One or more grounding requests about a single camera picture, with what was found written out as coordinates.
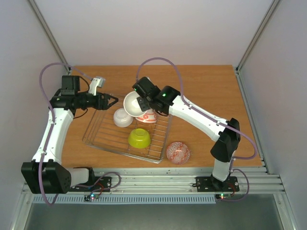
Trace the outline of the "green and white bowl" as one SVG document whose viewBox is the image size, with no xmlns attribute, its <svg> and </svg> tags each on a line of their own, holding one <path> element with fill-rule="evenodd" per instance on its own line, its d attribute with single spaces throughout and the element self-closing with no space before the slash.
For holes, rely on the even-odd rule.
<svg viewBox="0 0 307 230">
<path fill-rule="evenodd" d="M 144 149 L 151 144 L 150 134 L 145 129 L 136 128 L 130 132 L 128 143 L 134 148 Z"/>
</svg>

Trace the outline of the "chrome wire dish rack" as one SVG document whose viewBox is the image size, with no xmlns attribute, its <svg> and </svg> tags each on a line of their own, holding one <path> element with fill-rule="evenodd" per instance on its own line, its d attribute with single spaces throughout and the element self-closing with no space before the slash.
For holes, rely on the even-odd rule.
<svg viewBox="0 0 307 230">
<path fill-rule="evenodd" d="M 95 110 L 83 135 L 83 143 L 112 153 L 159 164 L 166 150 L 166 143 L 171 126 L 172 116 L 157 115 L 154 124 L 145 124 L 133 120 L 127 127 L 118 127 L 113 121 L 116 110 L 123 108 L 124 95 L 112 94 L 118 102 L 108 110 Z M 151 144 L 138 149 L 128 143 L 131 131 L 143 128 L 150 134 Z"/>
</svg>

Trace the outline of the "plain white bowl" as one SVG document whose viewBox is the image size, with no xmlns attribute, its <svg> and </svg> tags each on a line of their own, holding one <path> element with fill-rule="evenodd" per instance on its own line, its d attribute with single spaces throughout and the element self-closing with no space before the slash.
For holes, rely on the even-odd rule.
<svg viewBox="0 0 307 230">
<path fill-rule="evenodd" d="M 118 127 L 128 127 L 133 122 L 133 117 L 130 116 L 124 108 L 120 108 L 114 112 L 114 124 Z"/>
<path fill-rule="evenodd" d="M 132 117 L 143 116 L 148 111 L 148 109 L 145 111 L 141 110 L 138 104 L 138 101 L 137 101 L 138 97 L 139 95 L 135 91 L 133 91 L 133 92 L 128 93 L 125 96 L 124 101 L 123 101 L 123 107 L 126 113 Z"/>
</svg>

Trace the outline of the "red floral pattern bowl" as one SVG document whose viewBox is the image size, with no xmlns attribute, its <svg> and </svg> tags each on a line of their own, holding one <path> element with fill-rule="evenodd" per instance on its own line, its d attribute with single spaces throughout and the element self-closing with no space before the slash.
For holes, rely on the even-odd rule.
<svg viewBox="0 0 307 230">
<path fill-rule="evenodd" d="M 152 123 L 156 123 L 157 115 L 153 109 L 149 109 L 146 111 L 145 114 L 143 114 L 142 116 L 136 117 L 135 119 L 143 123 L 152 124 Z"/>
</svg>

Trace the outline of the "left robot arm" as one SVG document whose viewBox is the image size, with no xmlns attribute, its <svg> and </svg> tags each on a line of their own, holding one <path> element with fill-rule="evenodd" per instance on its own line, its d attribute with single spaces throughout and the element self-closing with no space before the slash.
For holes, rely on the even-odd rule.
<svg viewBox="0 0 307 230">
<path fill-rule="evenodd" d="M 81 91 L 80 76 L 62 76 L 62 86 L 49 101 L 46 130 L 40 146 L 30 162 L 24 162 L 21 173 L 33 194 L 65 194 L 71 187 L 86 191 L 96 187 L 97 179 L 91 167 L 67 169 L 62 166 L 62 150 L 68 129 L 78 109 L 107 110 L 118 98 L 98 92 L 105 79 L 95 77 Z"/>
</svg>

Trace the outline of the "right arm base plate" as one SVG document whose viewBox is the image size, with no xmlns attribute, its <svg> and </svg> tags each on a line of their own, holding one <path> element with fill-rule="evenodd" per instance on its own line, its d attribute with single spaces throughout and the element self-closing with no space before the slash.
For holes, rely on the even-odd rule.
<svg viewBox="0 0 307 230">
<path fill-rule="evenodd" d="M 235 176 L 229 176 L 224 182 L 217 180 L 212 176 L 196 177 L 196 183 L 193 184 L 198 192 L 239 192 L 238 180 Z"/>
</svg>

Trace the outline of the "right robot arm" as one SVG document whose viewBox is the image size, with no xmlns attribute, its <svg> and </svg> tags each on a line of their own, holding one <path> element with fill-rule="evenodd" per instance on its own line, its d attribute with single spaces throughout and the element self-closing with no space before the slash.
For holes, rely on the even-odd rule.
<svg viewBox="0 0 307 230">
<path fill-rule="evenodd" d="M 214 191 L 221 191 L 228 186 L 231 160 L 241 140 L 240 134 L 232 129 L 240 128 L 239 122 L 234 118 L 217 118 L 189 102 L 173 87 L 159 89 L 147 77 L 138 80 L 133 89 L 138 94 L 137 103 L 141 110 L 151 108 L 161 115 L 179 117 L 201 130 L 214 142 L 210 150 L 214 157 L 210 186 Z"/>
</svg>

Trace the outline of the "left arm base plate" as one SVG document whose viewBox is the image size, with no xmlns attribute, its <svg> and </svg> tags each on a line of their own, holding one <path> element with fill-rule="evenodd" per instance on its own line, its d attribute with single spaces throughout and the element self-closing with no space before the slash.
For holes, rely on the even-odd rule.
<svg viewBox="0 0 307 230">
<path fill-rule="evenodd" d="M 93 185 L 98 178 L 99 177 L 94 177 L 94 179 L 82 184 L 81 186 L 74 186 L 69 189 L 69 192 L 109 192 L 112 186 L 112 177 L 102 177 L 95 185 Z"/>
</svg>

